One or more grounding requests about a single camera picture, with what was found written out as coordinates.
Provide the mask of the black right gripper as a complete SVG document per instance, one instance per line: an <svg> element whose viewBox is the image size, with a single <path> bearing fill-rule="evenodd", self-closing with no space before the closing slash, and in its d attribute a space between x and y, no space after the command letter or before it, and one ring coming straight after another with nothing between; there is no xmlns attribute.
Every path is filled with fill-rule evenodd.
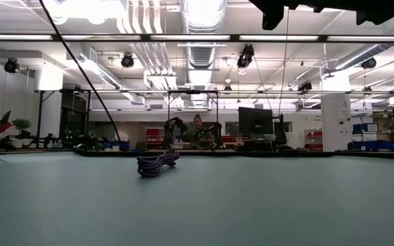
<svg viewBox="0 0 394 246"><path fill-rule="evenodd" d="M314 12L321 12L324 0L249 0L262 14L262 29L275 29L285 15L285 7L295 10L299 5L312 7Z"/></svg>

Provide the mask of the white pillar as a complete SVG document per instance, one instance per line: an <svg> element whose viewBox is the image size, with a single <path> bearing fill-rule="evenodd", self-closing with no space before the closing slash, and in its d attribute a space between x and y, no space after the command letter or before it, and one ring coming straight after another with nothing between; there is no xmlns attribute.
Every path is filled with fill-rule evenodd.
<svg viewBox="0 0 394 246"><path fill-rule="evenodd" d="M347 150L352 141L351 90L349 75L345 72L321 79L321 115L324 152Z"/></svg>

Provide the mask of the person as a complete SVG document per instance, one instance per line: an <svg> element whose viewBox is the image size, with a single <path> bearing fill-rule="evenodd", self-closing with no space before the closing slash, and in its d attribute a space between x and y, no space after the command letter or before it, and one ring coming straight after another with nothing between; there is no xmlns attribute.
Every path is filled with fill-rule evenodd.
<svg viewBox="0 0 394 246"><path fill-rule="evenodd" d="M193 119L194 127L181 134L183 141L189 142L190 148L206 149L212 148L215 140L211 131L206 129L202 124L202 118L196 114Z"/></svg>

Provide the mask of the blue storage bins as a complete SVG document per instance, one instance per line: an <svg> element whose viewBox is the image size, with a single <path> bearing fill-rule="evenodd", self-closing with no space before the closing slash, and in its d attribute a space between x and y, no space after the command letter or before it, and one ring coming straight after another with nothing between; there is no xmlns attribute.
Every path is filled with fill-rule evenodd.
<svg viewBox="0 0 394 246"><path fill-rule="evenodd" d="M364 132L375 133L378 132L378 125L376 123L354 124L352 132L354 134L361 134Z"/></svg>

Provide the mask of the red storage bins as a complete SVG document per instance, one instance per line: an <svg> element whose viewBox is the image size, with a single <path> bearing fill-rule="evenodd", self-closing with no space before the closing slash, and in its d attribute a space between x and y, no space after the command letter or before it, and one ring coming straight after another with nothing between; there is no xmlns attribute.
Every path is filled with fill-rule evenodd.
<svg viewBox="0 0 394 246"><path fill-rule="evenodd" d="M145 144L146 150L160 150L162 149L163 138L165 131L162 128L145 128Z"/></svg>

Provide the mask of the green table mat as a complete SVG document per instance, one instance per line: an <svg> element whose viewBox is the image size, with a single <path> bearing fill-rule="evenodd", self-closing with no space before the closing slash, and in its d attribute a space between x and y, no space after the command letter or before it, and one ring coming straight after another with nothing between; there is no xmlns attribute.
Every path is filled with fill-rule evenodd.
<svg viewBox="0 0 394 246"><path fill-rule="evenodd" d="M0 245L394 246L394 160L0 155Z"/></svg>

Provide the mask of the small potted plant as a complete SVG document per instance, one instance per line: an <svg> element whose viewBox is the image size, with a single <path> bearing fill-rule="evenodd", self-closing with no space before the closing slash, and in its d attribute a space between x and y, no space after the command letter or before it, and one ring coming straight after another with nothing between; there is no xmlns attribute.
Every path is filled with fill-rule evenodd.
<svg viewBox="0 0 394 246"><path fill-rule="evenodd" d="M17 118L12 121L13 127L18 131L17 139L23 139L28 135L28 129L31 127L31 122L26 119Z"/></svg>

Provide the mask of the silver ventilation duct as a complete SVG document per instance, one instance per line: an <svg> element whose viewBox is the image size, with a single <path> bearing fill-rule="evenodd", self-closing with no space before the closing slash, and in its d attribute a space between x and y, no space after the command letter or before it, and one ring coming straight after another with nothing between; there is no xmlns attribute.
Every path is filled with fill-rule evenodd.
<svg viewBox="0 0 394 246"><path fill-rule="evenodd" d="M180 0L181 30L186 34L219 34L223 30L227 0ZM217 48L192 44L185 48L187 78L192 90L208 90Z"/></svg>

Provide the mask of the black background rig frame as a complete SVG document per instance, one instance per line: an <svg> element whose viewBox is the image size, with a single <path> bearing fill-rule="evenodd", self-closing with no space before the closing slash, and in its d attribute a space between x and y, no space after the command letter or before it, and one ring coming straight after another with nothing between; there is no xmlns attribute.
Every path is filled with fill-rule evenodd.
<svg viewBox="0 0 394 246"><path fill-rule="evenodd" d="M216 104L218 105L218 99L219 99L219 93L217 90L213 91L207 91L207 90L177 90L177 91L168 91L168 119L171 119L170 117L170 97L171 94L178 94L179 96L181 94L189 94L189 95L199 95L199 94L215 94L216 95ZM211 134L214 137L215 144L213 145L212 148L206 148L203 150L211 150L212 152L215 151L215 149L218 149L222 145L221 141L221 128L222 125L220 124L219 121L217 121L215 124L210 126L209 128L206 128L211 131Z"/></svg>

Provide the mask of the black overhead frame bar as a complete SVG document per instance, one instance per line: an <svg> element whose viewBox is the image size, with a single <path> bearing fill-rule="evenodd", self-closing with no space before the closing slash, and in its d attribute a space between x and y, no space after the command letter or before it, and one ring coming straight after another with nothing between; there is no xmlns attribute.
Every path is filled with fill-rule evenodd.
<svg viewBox="0 0 394 246"><path fill-rule="evenodd" d="M0 42L264 42L394 44L394 36L239 35L239 34L16 34L0 33Z"/></svg>

